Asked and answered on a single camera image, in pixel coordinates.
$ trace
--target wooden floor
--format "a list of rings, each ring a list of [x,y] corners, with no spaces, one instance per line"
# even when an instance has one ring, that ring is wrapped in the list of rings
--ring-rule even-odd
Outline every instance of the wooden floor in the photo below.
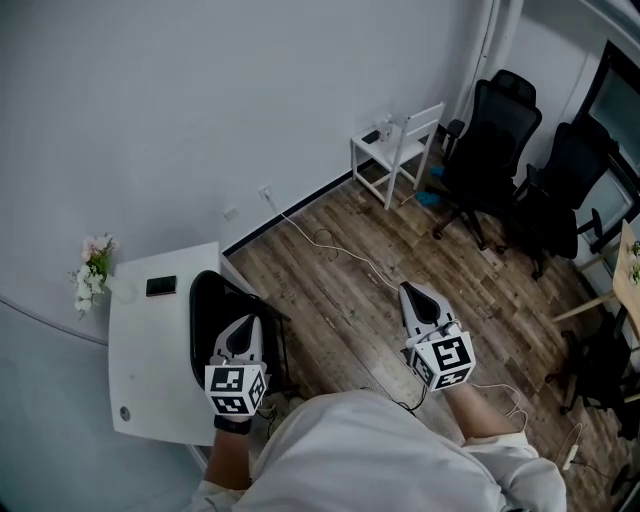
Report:
[[[434,148],[427,167],[437,165],[440,156]],[[379,169],[372,166],[367,172],[377,175]],[[540,454],[555,459],[571,428],[582,422],[576,460],[617,474],[630,461],[635,443],[617,437],[613,413],[585,410],[579,403],[561,416],[564,392],[559,384],[544,382],[567,355],[560,329],[573,329],[580,338],[593,332],[601,317],[599,310],[591,310],[560,325],[551,322],[554,315],[590,298],[573,264],[556,258],[542,279],[533,281],[526,256],[511,249],[504,255],[495,252],[495,243],[504,242],[502,228],[486,216],[481,224],[493,244],[485,251],[478,250],[461,220],[437,241],[431,232],[451,208],[424,208],[415,199],[400,205],[412,193],[399,177],[394,202],[385,211],[364,187],[349,180],[292,219],[310,237],[315,233],[317,243],[337,244],[368,258],[396,286],[403,281],[429,283],[444,294],[472,337],[478,364],[470,381],[507,383],[520,390],[520,405],[529,414],[526,433]],[[366,263],[313,247],[287,222],[230,260],[270,304],[292,317],[287,328],[291,371],[303,394],[367,386],[394,400],[417,403],[422,385],[400,354],[406,331],[397,293]],[[484,394],[505,412],[513,406],[502,388]],[[427,395],[416,415],[433,431],[462,441],[442,394]],[[514,421],[521,422],[522,415]],[[610,481],[582,466],[563,476],[569,510],[611,510]]]

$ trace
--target person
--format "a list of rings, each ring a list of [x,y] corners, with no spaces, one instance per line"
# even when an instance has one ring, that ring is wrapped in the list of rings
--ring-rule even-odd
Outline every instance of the person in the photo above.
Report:
[[[566,511],[557,467],[538,456],[523,432],[468,383],[444,394],[462,446],[371,391],[323,395],[276,430],[253,483],[247,436],[234,433],[247,429],[218,426],[188,510]]]

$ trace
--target black baseboard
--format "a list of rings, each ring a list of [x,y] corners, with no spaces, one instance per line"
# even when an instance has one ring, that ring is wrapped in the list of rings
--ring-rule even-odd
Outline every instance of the black baseboard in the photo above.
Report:
[[[366,162],[361,163],[358,166],[358,172],[361,172],[363,169],[369,167],[372,162],[373,162],[373,160],[369,159]],[[318,199],[321,195],[326,194],[327,192],[329,192],[329,190],[334,189],[338,185],[340,185],[341,183],[344,183],[345,181],[347,181],[351,176],[352,176],[352,172],[351,171],[348,171],[348,172],[344,173],[342,176],[338,176],[331,183],[327,183],[324,187],[316,190],[313,194],[311,194],[310,196],[305,197],[302,201],[299,201],[298,203],[294,204],[291,208],[289,208],[288,210],[286,210],[283,213],[287,217],[289,217],[290,215],[293,215],[294,213],[296,213],[301,208],[307,206],[311,201],[314,201],[315,199]],[[264,233],[268,229],[271,229],[273,226],[275,226],[279,222],[282,222],[283,220],[284,219],[282,218],[282,216],[276,215],[269,222],[265,222],[262,226],[260,226],[255,231],[252,231],[251,233],[249,233],[242,240],[239,240],[238,242],[233,244],[231,247],[229,247],[228,249],[224,250],[222,252],[222,254],[224,256],[227,256],[227,257],[232,255],[238,249],[240,249],[244,245],[246,245],[249,242],[251,242],[251,240],[253,240],[254,238],[259,237],[262,233]]]

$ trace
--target white chair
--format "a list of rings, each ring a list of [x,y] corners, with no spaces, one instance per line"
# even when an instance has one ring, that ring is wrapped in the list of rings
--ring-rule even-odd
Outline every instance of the white chair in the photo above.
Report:
[[[402,126],[394,124],[391,130],[389,140],[380,142],[373,141],[368,144],[364,141],[367,136],[375,133],[376,129],[369,129],[351,139],[351,169],[353,170],[353,179],[360,181],[367,187],[374,196],[384,203],[384,209],[388,210],[391,204],[391,196],[393,195],[393,187],[396,183],[396,175],[398,172],[413,183],[414,190],[418,188],[418,183],[422,177],[424,166],[427,163],[427,155],[431,142],[438,128],[438,122],[444,110],[444,103],[418,112],[404,120]],[[428,135],[426,144],[422,144],[418,139]],[[389,174],[383,176],[379,180],[370,183],[362,175],[358,173],[358,164],[356,159],[356,148],[367,153],[371,158],[378,162]],[[414,178],[405,169],[402,164],[411,160],[413,157],[422,153],[418,174]],[[387,197],[385,198],[376,188],[386,181],[389,182],[387,188]]]

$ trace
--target pipe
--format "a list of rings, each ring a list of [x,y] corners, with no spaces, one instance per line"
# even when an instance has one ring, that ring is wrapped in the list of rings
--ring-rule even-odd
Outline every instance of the pipe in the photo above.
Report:
[[[507,10],[507,17],[504,22],[504,28],[502,30],[502,36],[497,43],[496,51],[494,52],[493,60],[491,62],[491,69],[488,76],[493,76],[500,69],[504,68],[511,50],[513,38],[518,27],[518,20],[522,15],[522,6],[524,0],[509,0],[509,7]]]
[[[485,34],[484,41],[482,42],[482,50],[480,52],[480,59],[478,60],[478,66],[476,67],[476,71],[473,75],[473,79],[471,80],[471,86],[467,93],[467,99],[464,103],[464,107],[460,112],[460,116],[458,119],[465,120],[466,113],[469,110],[469,105],[473,99],[473,87],[475,83],[482,78],[482,72],[484,71],[484,67],[487,63],[487,58],[489,57],[489,50],[491,49],[491,40],[493,39],[493,33],[496,30],[496,22],[498,21],[498,12],[500,11],[500,3],[501,0],[493,0],[493,5],[491,6],[491,16],[489,17],[489,23],[487,25],[487,33]]]
[[[473,51],[469,57],[469,65],[467,66],[467,71],[464,75],[464,80],[462,81],[462,87],[460,89],[458,101],[456,102],[456,108],[453,111],[453,119],[460,119],[462,117],[462,110],[467,104],[467,98],[469,97],[470,92],[473,90],[473,85],[475,84],[473,78],[476,74],[476,69],[478,68],[478,63],[482,56],[482,46],[489,28],[489,20],[491,18],[491,11],[494,2],[495,0],[484,0],[482,4],[482,12],[480,14],[476,38],[473,43]]]

